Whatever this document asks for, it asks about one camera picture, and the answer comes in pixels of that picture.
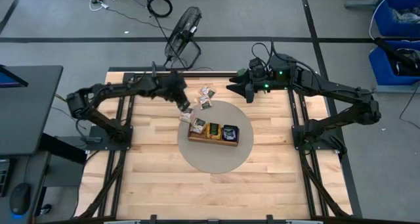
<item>black desk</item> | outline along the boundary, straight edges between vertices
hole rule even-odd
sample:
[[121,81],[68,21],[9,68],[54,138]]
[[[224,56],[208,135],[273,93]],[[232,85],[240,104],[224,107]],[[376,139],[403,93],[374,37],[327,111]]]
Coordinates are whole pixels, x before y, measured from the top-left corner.
[[[60,156],[83,168],[86,154],[43,132],[63,67],[13,66],[7,70],[29,85],[0,89],[0,156],[17,158],[7,194],[0,198],[0,223],[31,223],[39,212],[47,187],[54,185],[52,180],[57,180],[47,179],[44,184],[51,156]],[[17,219],[11,213],[9,198],[13,188],[24,182],[29,157],[26,182],[31,185],[31,205],[28,212]],[[52,169],[55,176],[60,172],[58,169]]]
[[[24,182],[24,174],[26,162],[29,160],[28,169],[26,171],[25,181],[31,184],[31,205],[28,212],[21,218],[14,217],[9,206],[9,198],[12,190],[17,184]],[[39,194],[43,186],[45,171],[48,166],[51,154],[47,151],[36,152],[31,156],[17,156],[16,166],[10,180],[9,188],[6,196],[0,198],[0,223],[31,223],[33,213],[35,212]]]

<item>black desk fan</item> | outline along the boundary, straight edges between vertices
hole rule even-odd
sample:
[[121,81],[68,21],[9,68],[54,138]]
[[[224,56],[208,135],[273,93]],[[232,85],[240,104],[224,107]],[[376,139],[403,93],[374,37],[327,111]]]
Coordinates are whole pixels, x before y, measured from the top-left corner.
[[191,64],[188,67],[185,68],[166,68],[166,70],[188,70],[193,67],[194,63],[196,63],[197,58],[201,54],[201,49],[197,45],[197,43],[194,41],[194,34],[197,31],[198,23],[201,19],[201,11],[198,9],[198,7],[189,7],[184,14],[179,19],[177,25],[172,31],[171,36],[169,37],[166,48],[165,48],[165,56],[166,62],[163,65],[164,67],[166,64],[175,58],[175,60],[181,60],[178,59],[182,51],[185,49],[187,44],[189,42],[192,42],[194,46],[196,46],[198,52],[194,60],[191,62]]

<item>blue bin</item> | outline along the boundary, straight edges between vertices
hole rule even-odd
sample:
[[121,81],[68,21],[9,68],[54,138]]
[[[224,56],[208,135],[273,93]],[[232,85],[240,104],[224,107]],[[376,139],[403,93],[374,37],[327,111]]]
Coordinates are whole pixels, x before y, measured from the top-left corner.
[[386,0],[378,8],[375,20],[383,36],[420,37],[420,24],[397,23],[390,8],[396,10],[420,7],[420,0]]
[[[395,49],[415,49],[420,51],[420,42],[387,41]],[[387,54],[376,48],[369,55],[370,64],[375,73],[378,85],[412,85],[420,80],[420,76],[396,76],[392,71]]]

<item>wooden table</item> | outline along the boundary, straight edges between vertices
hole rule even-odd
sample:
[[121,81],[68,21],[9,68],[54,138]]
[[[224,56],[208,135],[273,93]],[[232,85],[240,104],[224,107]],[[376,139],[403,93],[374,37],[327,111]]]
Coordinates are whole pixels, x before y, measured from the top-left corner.
[[[123,75],[109,72],[106,82],[120,83]],[[228,78],[186,78],[186,83],[186,94],[193,105],[199,89],[208,84],[217,90],[214,100],[232,103],[245,112],[254,131],[251,154],[232,172],[202,173],[190,166],[179,151],[180,112],[176,105],[163,99],[137,97],[133,141],[125,160],[117,218],[149,219],[151,214],[157,214],[158,219],[266,219],[267,214],[274,219],[309,218],[299,155],[293,148],[287,91],[258,93],[254,103],[247,104],[243,97],[225,88]],[[323,97],[306,98],[306,104],[310,118],[327,116]],[[117,105],[118,99],[110,99],[99,110],[114,118]],[[298,111],[302,123],[300,108]],[[344,211],[351,213],[338,156],[332,150],[320,150],[317,155],[325,188]],[[99,152],[86,165],[76,215],[101,189],[107,159],[108,152]],[[313,185],[312,190],[317,213],[321,214]]]

